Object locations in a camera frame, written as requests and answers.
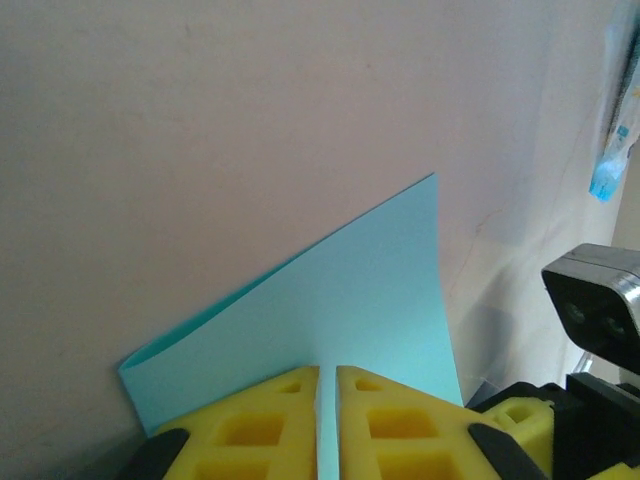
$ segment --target white wall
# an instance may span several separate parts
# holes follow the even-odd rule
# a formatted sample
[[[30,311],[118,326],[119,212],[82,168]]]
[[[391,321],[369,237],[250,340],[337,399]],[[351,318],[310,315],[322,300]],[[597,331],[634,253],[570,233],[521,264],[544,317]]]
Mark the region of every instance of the white wall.
[[[129,435],[125,355],[432,171],[464,397],[559,381],[539,270],[611,240],[613,8],[0,2],[0,476]]]
[[[637,147],[629,161],[613,245],[640,250],[640,148]]]

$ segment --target camera lens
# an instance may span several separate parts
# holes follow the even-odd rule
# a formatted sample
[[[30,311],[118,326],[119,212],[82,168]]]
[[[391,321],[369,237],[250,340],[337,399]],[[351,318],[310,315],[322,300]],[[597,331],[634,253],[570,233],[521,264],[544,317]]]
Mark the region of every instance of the camera lens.
[[[607,331],[618,340],[626,339],[626,332],[624,331],[624,327],[622,323],[616,320],[613,317],[605,317],[604,324],[607,327]]]
[[[585,321],[586,321],[586,317],[584,315],[584,312],[582,310],[580,310],[580,308],[578,308],[577,305],[571,303],[571,302],[567,302],[564,304],[564,309],[567,312],[567,315],[569,315],[569,318],[579,324],[582,325]]]

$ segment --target yellow 3d-printed part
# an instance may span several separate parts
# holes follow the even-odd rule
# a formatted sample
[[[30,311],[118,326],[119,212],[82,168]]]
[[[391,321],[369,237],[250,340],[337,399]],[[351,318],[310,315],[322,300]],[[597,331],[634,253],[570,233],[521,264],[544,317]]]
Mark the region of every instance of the yellow 3d-printed part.
[[[638,480],[640,479],[640,467],[629,468],[624,463],[619,463],[594,475],[589,480]]]
[[[163,425],[190,433],[165,480],[315,479],[317,382],[298,368]]]
[[[548,477],[553,462],[553,409],[538,398],[509,398],[486,415],[511,435]]]
[[[467,427],[490,418],[356,367],[338,367],[341,480],[498,475]]]

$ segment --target paper sheet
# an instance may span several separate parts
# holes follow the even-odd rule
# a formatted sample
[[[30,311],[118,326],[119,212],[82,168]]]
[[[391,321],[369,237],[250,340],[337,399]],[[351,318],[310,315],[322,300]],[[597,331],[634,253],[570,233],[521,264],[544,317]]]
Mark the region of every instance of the paper sheet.
[[[435,175],[143,347],[119,373],[150,433],[302,365],[321,368],[320,479],[339,477],[337,365],[461,404],[438,273]]]

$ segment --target square hole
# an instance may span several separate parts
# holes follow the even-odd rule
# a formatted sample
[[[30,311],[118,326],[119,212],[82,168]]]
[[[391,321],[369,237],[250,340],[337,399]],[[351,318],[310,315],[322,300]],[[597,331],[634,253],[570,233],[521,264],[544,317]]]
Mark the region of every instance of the square hole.
[[[356,390],[362,392],[379,392],[382,388],[369,380],[361,378],[356,380]]]
[[[218,462],[200,465],[195,480],[266,480],[267,462]]]
[[[278,390],[278,393],[298,393],[301,389],[300,382],[295,382]]]
[[[277,445],[284,427],[284,415],[241,413],[229,418],[220,429],[218,445]]]
[[[511,407],[505,413],[516,423],[524,422],[532,415],[532,412],[523,405]]]
[[[378,455],[382,480],[462,480],[446,452]]]
[[[438,434],[427,414],[417,408],[371,410],[367,420],[371,438],[425,438]]]

